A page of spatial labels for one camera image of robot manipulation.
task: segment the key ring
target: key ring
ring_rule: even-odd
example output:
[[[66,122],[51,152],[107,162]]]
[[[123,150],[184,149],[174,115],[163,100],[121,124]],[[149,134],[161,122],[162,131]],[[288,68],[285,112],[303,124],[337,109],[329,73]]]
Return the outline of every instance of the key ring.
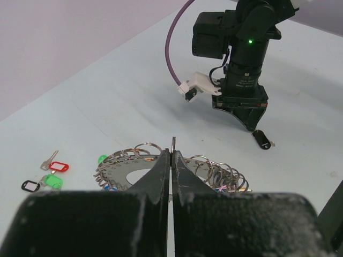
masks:
[[[238,192],[239,189],[241,189],[245,183],[245,178],[244,178],[243,183],[239,186],[239,188],[237,188],[237,183],[240,180],[240,176],[242,174],[239,173],[236,169],[231,168],[231,170],[232,170],[232,172],[230,173],[230,177],[224,178],[220,183],[220,186],[227,186],[227,188],[223,190],[224,192],[227,192],[227,193]]]
[[[142,152],[142,153],[145,153],[145,154],[149,154],[150,155],[150,152],[148,150],[144,150],[144,149],[140,149],[140,148],[137,148],[136,149],[138,152]],[[130,155],[128,155],[128,153],[134,153],[135,149],[134,148],[129,148],[129,149],[125,149],[125,150],[122,150],[122,155],[126,158],[131,158]]]
[[[115,161],[115,162],[112,162],[112,163],[108,163],[108,164],[104,164],[103,162],[101,162],[99,165],[98,165],[98,168],[96,169],[97,172],[101,172],[102,170],[104,170],[105,168],[108,168],[109,166],[111,165],[114,165],[116,163],[120,163],[122,162],[122,160],[120,161]]]
[[[228,167],[229,170],[230,170],[230,179],[233,179],[233,170],[232,170],[231,166],[228,165],[228,164],[226,164],[226,163],[223,163],[223,162],[220,162],[220,163],[218,163],[218,164],[219,164],[219,166],[224,165],[224,166]]]
[[[208,170],[207,179],[204,180],[205,183],[209,182],[210,179],[211,179],[211,177],[212,177],[212,174],[213,174],[213,164],[212,164],[212,162],[210,161],[209,158],[207,158],[207,157],[205,157],[205,156],[202,156],[202,155],[194,155],[194,156],[192,156],[192,157],[190,157],[190,158],[188,158],[188,159],[194,159],[194,158],[203,158],[203,159],[207,160],[207,162],[206,162],[207,164],[210,164],[211,167],[210,167],[210,169]]]
[[[120,158],[121,155],[122,155],[122,151],[120,150],[120,151],[116,151],[115,153],[113,153],[113,154],[111,155],[111,157],[112,157],[113,159],[118,160],[118,158]]]
[[[223,176],[225,175],[226,170],[224,170],[221,166],[220,163],[217,162],[212,162],[212,164],[214,164],[217,168],[219,168],[219,172],[217,174],[215,174],[214,178],[213,178],[213,185],[211,186],[212,188],[218,189],[220,186],[220,183],[223,179]]]
[[[41,187],[46,187],[46,186],[47,186],[47,184],[45,184],[45,182],[44,182],[44,179],[45,179],[46,177],[47,177],[47,175],[43,176],[43,177],[41,178],[41,180],[38,182],[38,184],[40,184]]]
[[[58,184],[54,184],[52,187],[51,187],[51,191],[60,191],[62,189],[62,185],[60,183]]]
[[[240,189],[241,189],[245,184],[247,184],[247,186],[245,187],[244,192],[248,191],[248,188],[249,188],[249,183],[248,183],[248,181],[245,179],[245,177],[243,176],[243,174],[241,174],[241,173],[239,173],[239,174],[240,174],[239,179],[242,178],[242,179],[243,179],[243,182],[242,182],[238,187],[236,187],[236,188],[233,189],[233,190],[227,190],[228,187],[227,187],[227,188],[224,188],[224,189],[223,189],[224,192],[226,192],[226,193],[239,192]]]
[[[136,145],[133,149],[133,154],[137,157],[137,158],[140,158],[144,161],[154,161],[156,160],[159,156],[156,155],[156,157],[154,158],[145,158],[145,157],[142,157],[139,155],[139,151],[138,151],[138,147],[139,146],[153,146],[155,147],[157,150],[159,150],[160,152],[162,152],[162,149],[161,147],[159,147],[158,145],[154,144],[154,143],[150,143],[150,142],[147,142],[147,143],[140,143],[139,145]]]
[[[220,173],[221,173],[221,177],[220,177],[220,180],[222,179],[222,168],[220,167],[220,165],[217,163],[217,162],[213,162],[213,161],[211,161],[210,160],[210,162],[212,163],[212,167],[213,166],[216,166],[217,168],[219,168],[219,170],[220,170]],[[211,171],[211,173],[210,173],[210,170],[208,171],[208,178],[211,180],[211,178],[213,177],[213,171],[214,171],[214,167],[213,167],[213,169],[212,169],[212,171]],[[210,184],[210,187],[211,188],[215,188],[215,186],[217,186],[217,184],[219,183],[219,182],[217,182],[217,183],[215,183],[215,184],[211,184],[211,182],[210,182],[210,180],[208,181],[208,183]]]

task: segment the metal ring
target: metal ring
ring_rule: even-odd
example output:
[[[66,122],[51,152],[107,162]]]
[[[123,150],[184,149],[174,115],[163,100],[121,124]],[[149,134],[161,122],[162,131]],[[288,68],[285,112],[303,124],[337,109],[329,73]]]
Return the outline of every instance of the metal ring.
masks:
[[[231,166],[230,166],[229,164],[223,163],[223,162],[220,162],[220,163],[218,163],[218,164],[219,164],[219,166],[224,165],[224,166],[226,166],[226,167],[229,168],[229,170],[230,170],[230,179],[232,179],[232,178],[233,178],[233,170],[232,170]]]
[[[122,155],[122,151],[120,150],[120,151],[116,151],[115,153],[113,153],[113,154],[111,154],[111,156],[113,157],[113,159],[118,159],[118,158],[120,158],[121,157],[121,155]]]
[[[99,163],[98,168],[103,167],[105,165],[105,163],[110,162],[112,160],[114,160],[112,155],[107,156],[105,159],[103,159],[102,162]]]
[[[217,168],[219,168],[220,173],[221,173],[221,177],[220,177],[220,180],[221,180],[221,178],[222,178],[222,171],[221,171],[222,168],[220,167],[220,165],[219,165],[217,162],[211,161],[211,163],[212,163],[212,165],[214,165],[214,166],[216,166]],[[211,174],[207,174],[207,177],[210,178],[210,180],[211,180],[211,178],[213,177],[213,170],[212,170]],[[211,185],[211,182],[210,182],[210,181],[208,181],[208,182],[209,182],[209,184],[210,184],[210,186],[211,186],[212,188],[215,187],[215,186],[217,186],[217,184],[218,184],[218,182],[217,182],[217,183]]]
[[[102,185],[102,189],[105,189],[105,187],[106,187],[107,185],[109,185],[109,182],[108,182],[108,181],[106,181],[106,182]]]
[[[244,189],[243,193],[247,192],[248,189],[249,189],[249,183],[248,183],[248,181],[246,180],[245,182],[246,182],[247,185],[245,186],[245,189]]]
[[[209,164],[211,167],[210,167],[210,169],[208,170],[208,178],[206,179],[206,180],[204,180],[204,183],[207,183],[208,181],[210,181],[210,179],[211,179],[211,177],[209,177],[209,174],[211,173],[213,173],[213,165],[212,165],[212,162],[210,161],[210,159],[209,158],[207,158],[207,157],[205,157],[205,156],[202,156],[202,155],[195,155],[195,156],[192,156],[192,157],[190,157],[190,158],[188,158],[188,159],[194,159],[194,158],[203,158],[203,159],[205,159],[205,160],[207,160],[207,164]]]
[[[129,149],[122,150],[121,153],[122,153],[122,155],[123,155],[124,157],[126,157],[126,158],[131,158],[131,156],[128,155],[128,153],[133,153],[134,150],[135,150],[134,148],[129,148]],[[150,152],[149,152],[148,150],[139,149],[139,148],[137,148],[136,150],[139,151],[139,152],[142,152],[142,153],[145,153],[145,154],[149,154],[149,155],[150,155]]]
[[[51,187],[51,191],[61,190],[61,188],[62,188],[62,185],[61,185],[60,183],[54,184],[54,185]]]
[[[173,139],[171,140],[172,143],[171,143],[171,153],[173,153],[175,151],[175,146],[176,146],[176,137],[173,137]]]
[[[124,160],[117,160],[117,161],[115,161],[115,162],[113,162],[113,163],[108,163],[108,164],[103,164],[103,163],[100,163],[99,165],[98,165],[98,168],[96,169],[96,171],[99,173],[99,172],[101,172],[101,171],[103,171],[105,168],[108,168],[108,167],[110,167],[110,166],[112,166],[112,165],[114,165],[114,164],[117,164],[117,163],[121,163],[121,162],[123,162]]]
[[[137,148],[138,148],[139,146],[153,146],[153,147],[155,147],[157,150],[159,150],[160,152],[162,152],[161,147],[159,147],[158,145],[156,145],[156,144],[154,144],[154,143],[150,143],[150,142],[147,142],[147,143],[140,143],[139,145],[136,145],[136,146],[134,147],[134,149],[133,149],[133,154],[134,154],[137,158],[140,158],[140,159],[142,159],[142,160],[144,160],[144,161],[154,161],[154,160],[156,160],[156,159],[158,158],[158,155],[157,155],[156,157],[154,157],[154,158],[145,158],[145,157],[142,157],[142,156],[139,155],[139,152],[137,151]]]
[[[224,178],[224,172],[226,172],[226,170],[224,170],[221,166],[220,166],[220,163],[215,163],[215,165],[220,169],[220,172],[218,172],[215,176],[214,176],[214,178],[213,178],[213,185],[212,185],[212,187],[213,188],[215,188],[215,189],[219,189],[221,186],[220,186],[220,183],[221,183],[221,181],[223,180],[223,178]]]
[[[232,168],[232,171],[237,173],[237,177],[232,175],[233,172],[231,172],[230,176],[229,177],[224,177],[223,180],[220,183],[220,186],[224,186],[224,185],[227,186],[227,189],[224,190],[224,192],[227,192],[227,193],[234,193],[234,192],[237,191],[236,190],[236,184],[237,184],[237,182],[239,180],[240,173],[236,169],[233,169],[233,168]]]
[[[100,176],[98,176],[98,177],[95,179],[95,181],[96,181],[96,182],[98,182],[98,183],[99,183],[99,182],[101,182],[102,180],[103,180],[103,178],[102,178],[102,176],[101,176],[101,175],[100,175]]]
[[[40,184],[41,187],[46,187],[46,186],[47,186],[47,184],[45,184],[45,182],[44,182],[44,180],[45,180],[46,177],[47,177],[47,175],[43,176],[43,177],[41,178],[41,180],[38,182],[38,184]]]
[[[202,166],[203,164],[202,163],[200,163],[200,164],[198,164],[198,167],[196,167],[196,169],[195,169],[195,171],[194,171],[194,175],[195,176],[198,176],[197,175],[197,171],[198,171],[198,169],[200,168],[200,166]]]
[[[96,174],[93,175],[94,178],[100,176],[101,170],[96,169]]]
[[[114,183],[110,180],[109,181],[109,186],[108,186],[108,190],[110,191],[113,187],[115,187]]]
[[[245,177],[243,176],[243,174],[240,173],[240,178],[241,178],[241,177],[242,177],[242,179],[243,179],[243,182],[242,182],[242,184],[241,184],[240,186],[238,186],[238,187],[236,188],[237,192],[240,191],[240,189],[244,186],[244,184],[245,184],[245,182],[246,182]]]
[[[101,178],[101,180],[100,180],[99,183],[98,183],[98,185],[99,185],[100,187],[103,187],[102,182],[104,182],[103,178]]]

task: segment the black key tag with ring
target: black key tag with ring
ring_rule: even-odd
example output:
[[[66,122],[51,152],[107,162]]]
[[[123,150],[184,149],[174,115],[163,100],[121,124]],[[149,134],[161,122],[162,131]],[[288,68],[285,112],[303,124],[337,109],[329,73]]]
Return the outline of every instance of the black key tag with ring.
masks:
[[[21,189],[30,193],[36,192],[39,188],[40,188],[40,184],[33,182],[31,180],[27,180],[25,181],[22,185],[21,185]]]
[[[266,137],[262,130],[256,130],[252,133],[253,137],[256,139],[258,145],[263,150],[269,150],[272,147],[272,143]]]

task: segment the green key tag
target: green key tag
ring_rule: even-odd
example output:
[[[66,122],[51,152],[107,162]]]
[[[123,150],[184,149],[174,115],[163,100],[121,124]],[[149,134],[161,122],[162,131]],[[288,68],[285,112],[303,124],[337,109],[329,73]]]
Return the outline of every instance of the green key tag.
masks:
[[[98,163],[102,163],[103,160],[105,160],[107,158],[107,155],[101,155],[98,159]]]
[[[56,190],[62,187],[63,180],[53,174],[49,174],[45,177],[44,183]]]

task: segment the purple cable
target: purple cable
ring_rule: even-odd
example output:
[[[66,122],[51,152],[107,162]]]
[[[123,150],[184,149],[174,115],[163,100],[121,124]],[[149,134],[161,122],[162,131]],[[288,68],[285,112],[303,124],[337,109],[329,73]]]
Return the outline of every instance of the purple cable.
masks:
[[[172,38],[172,34],[174,31],[174,28],[178,22],[178,20],[180,19],[180,17],[182,16],[182,14],[184,13],[184,11],[194,2],[195,0],[188,0],[187,3],[185,3],[185,5],[180,9],[180,11],[177,13],[175,19],[173,20],[173,23],[170,26],[168,35],[167,35],[167,40],[166,40],[166,46],[165,46],[165,56],[166,56],[166,61],[167,61],[167,66],[168,66],[168,70],[171,74],[171,76],[173,77],[173,79],[175,80],[175,82],[178,85],[181,85],[181,81],[178,79],[177,75],[175,74],[172,64],[170,62],[170,57],[169,57],[169,45],[170,45],[170,39]]]

